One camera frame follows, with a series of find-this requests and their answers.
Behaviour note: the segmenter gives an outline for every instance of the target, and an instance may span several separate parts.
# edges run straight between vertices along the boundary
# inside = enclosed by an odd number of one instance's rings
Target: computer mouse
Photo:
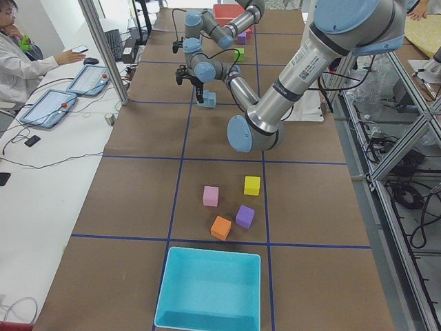
[[[99,62],[98,59],[95,59],[94,57],[86,57],[83,61],[83,64],[97,64]]]

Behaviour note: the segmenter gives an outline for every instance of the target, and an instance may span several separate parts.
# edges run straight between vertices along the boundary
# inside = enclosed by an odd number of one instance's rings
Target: keyboard
[[[123,54],[123,42],[121,41],[121,36],[118,29],[113,29],[104,32],[105,38],[109,43],[110,50],[112,51],[115,61],[120,61]]]

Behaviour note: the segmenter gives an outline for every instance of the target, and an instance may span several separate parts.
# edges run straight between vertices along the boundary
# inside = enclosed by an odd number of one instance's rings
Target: tablet
[[[95,97],[109,83],[109,80],[109,73],[106,67],[86,64],[66,91]]]
[[[47,90],[20,118],[20,122],[31,126],[51,128],[70,111],[75,104],[75,93]]]

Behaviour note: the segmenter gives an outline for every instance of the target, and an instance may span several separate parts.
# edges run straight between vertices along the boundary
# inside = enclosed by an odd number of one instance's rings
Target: orange cube
[[[229,231],[232,229],[232,222],[217,216],[212,226],[212,236],[220,240],[227,240]]]

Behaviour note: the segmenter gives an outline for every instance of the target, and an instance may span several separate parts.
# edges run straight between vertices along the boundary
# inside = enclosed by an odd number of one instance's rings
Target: white desk
[[[87,44],[90,50],[86,55],[100,59],[90,34],[80,29],[77,35],[79,38],[72,46]],[[58,67],[41,83],[75,77],[82,66],[80,62]],[[120,70],[125,66],[118,64]],[[35,92],[28,103],[35,102],[46,88],[65,90],[70,82],[50,84]],[[80,110],[102,95],[103,92],[94,98],[80,97],[72,111]],[[41,140],[31,148],[23,141],[9,143],[3,157],[44,166],[68,157],[100,153],[112,131],[104,114],[112,112],[117,116],[115,105],[119,105],[118,102],[115,90],[110,89],[100,101],[80,113],[67,114],[50,130],[30,128],[29,137],[36,134]],[[17,125],[17,121],[13,121],[10,128]],[[21,128],[5,132],[0,138],[0,149]],[[0,172],[11,173],[7,184],[0,187],[0,298],[6,295],[0,304],[12,305],[23,297],[34,297],[40,311],[100,160],[101,156],[83,157],[41,170],[0,161]],[[34,316],[34,304],[23,301],[14,311],[19,316],[10,314],[8,321],[28,323]]]

